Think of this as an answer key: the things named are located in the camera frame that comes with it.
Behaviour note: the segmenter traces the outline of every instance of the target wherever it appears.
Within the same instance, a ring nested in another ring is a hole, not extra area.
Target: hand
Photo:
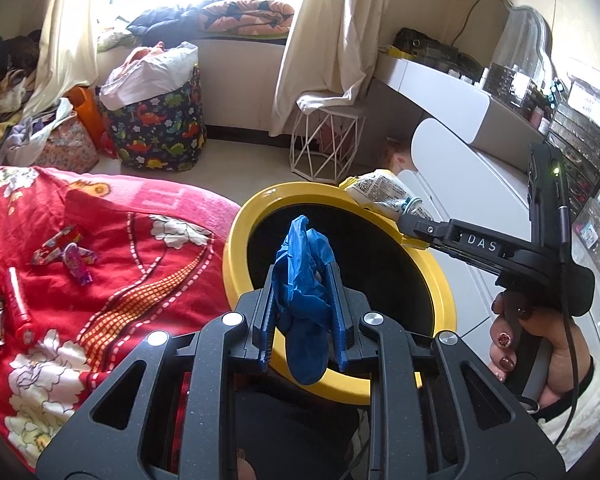
[[[504,319],[504,301],[507,301],[507,304],[512,301],[518,306],[518,317],[524,330],[532,335],[547,338],[554,346],[547,383],[538,401],[540,408],[549,406],[573,389],[571,355],[567,345],[562,314],[552,308],[531,309],[526,298],[516,292],[508,290],[497,295],[491,305],[493,312],[499,316],[491,325],[490,335],[493,342],[489,352],[491,363],[488,366],[501,381],[504,381],[507,373],[516,366],[516,353],[511,349],[512,346],[515,346],[513,330]],[[589,371],[589,347],[573,319],[570,320],[570,327],[578,359],[578,382],[581,382]]]

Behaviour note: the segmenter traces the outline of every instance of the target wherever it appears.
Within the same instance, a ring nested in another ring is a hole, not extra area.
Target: black handle
[[[554,346],[548,339],[524,330],[517,310],[513,302],[505,302],[504,316],[513,330],[512,349],[516,352],[516,367],[507,375],[505,384],[529,413],[536,413],[549,375]]]

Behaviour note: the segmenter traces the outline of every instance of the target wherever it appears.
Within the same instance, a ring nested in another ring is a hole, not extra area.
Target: trash bin
[[[264,285],[291,221],[304,214],[328,239],[345,286],[364,292],[372,309],[411,332],[456,330],[456,310],[446,278],[427,251],[403,245],[395,223],[361,209],[341,189],[311,182],[270,187],[253,196],[234,220],[224,248],[223,277],[229,302]],[[270,364],[291,378],[284,336],[276,332]],[[327,399],[368,404],[369,381],[328,369],[303,388]]]

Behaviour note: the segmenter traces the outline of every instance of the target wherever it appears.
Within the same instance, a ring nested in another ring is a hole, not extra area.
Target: beige curtain
[[[371,81],[378,55],[380,21],[388,0],[303,0],[286,42],[271,113],[270,136],[285,122],[305,91],[333,97],[305,99],[304,113],[352,105]]]
[[[97,78],[93,1],[47,0],[36,89],[25,115],[49,108],[68,89]]]

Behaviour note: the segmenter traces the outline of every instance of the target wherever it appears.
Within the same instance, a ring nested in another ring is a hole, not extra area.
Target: blue cloth
[[[314,384],[327,369],[331,306],[317,279],[335,260],[329,241],[302,215],[291,222],[276,253],[272,287],[278,306],[277,326],[285,335],[286,362],[300,384]]]

